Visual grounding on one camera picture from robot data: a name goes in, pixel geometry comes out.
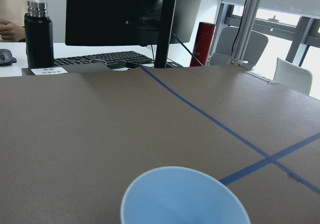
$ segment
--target silver bottle cap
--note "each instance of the silver bottle cap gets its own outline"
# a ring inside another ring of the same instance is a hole
[[[28,15],[31,17],[48,17],[48,4],[39,0],[28,0]]]

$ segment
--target beige sweater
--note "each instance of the beige sweater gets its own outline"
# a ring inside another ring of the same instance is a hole
[[[24,26],[25,13],[28,11],[27,1],[0,0],[0,17],[8,19],[19,26]]]

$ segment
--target computer mouse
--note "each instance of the computer mouse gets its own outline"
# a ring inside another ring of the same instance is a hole
[[[12,53],[8,49],[0,49],[0,66],[10,66],[16,63],[17,59],[12,57]]]

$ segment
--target computer monitor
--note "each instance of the computer monitor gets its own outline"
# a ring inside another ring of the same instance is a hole
[[[66,45],[157,44],[155,67],[165,67],[169,43],[177,43],[177,40],[170,38],[171,31],[182,42],[189,42],[201,2],[201,0],[66,1]]]

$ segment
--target white label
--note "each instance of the white label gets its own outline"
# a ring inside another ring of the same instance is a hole
[[[55,67],[55,68],[33,68],[31,69],[32,73],[35,75],[48,75],[48,74],[61,74],[67,73],[64,68],[62,67]]]

